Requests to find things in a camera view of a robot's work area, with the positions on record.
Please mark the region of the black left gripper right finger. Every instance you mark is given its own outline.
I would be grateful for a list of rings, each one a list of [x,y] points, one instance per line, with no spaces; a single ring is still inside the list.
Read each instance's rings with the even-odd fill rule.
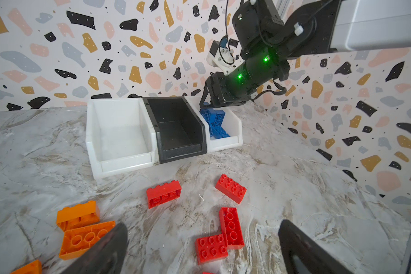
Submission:
[[[350,270],[323,250],[290,220],[281,222],[278,236],[289,274],[349,274]]]

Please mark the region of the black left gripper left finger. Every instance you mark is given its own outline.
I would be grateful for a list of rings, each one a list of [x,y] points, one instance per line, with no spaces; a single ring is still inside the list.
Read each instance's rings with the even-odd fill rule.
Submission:
[[[120,222],[62,274],[119,274],[128,244],[127,227]]]

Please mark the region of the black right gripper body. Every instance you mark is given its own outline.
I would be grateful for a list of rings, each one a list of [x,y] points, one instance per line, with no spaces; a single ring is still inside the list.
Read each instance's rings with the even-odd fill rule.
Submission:
[[[251,100],[253,84],[243,74],[211,74],[204,85],[199,106],[201,109],[242,106]]]

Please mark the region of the blue lego brick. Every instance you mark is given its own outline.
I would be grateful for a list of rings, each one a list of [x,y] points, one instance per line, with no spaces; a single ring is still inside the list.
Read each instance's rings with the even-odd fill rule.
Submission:
[[[204,120],[208,123],[208,125],[210,127],[212,127],[212,125],[215,121],[215,117],[216,117],[216,115],[212,112],[212,109],[202,108],[202,109],[200,109],[200,113],[201,113],[202,117],[204,118]]]
[[[226,113],[223,110],[210,109],[209,126],[211,136],[215,139],[228,138],[229,134],[222,128]]]

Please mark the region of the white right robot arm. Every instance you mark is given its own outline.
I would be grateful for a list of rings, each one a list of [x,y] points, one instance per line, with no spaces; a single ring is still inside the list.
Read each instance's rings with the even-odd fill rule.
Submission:
[[[272,1],[248,1],[232,24],[242,47],[242,64],[212,74],[200,108],[241,106],[274,80],[275,95],[289,77],[289,60],[303,55],[411,47],[411,1],[316,1],[282,20]]]

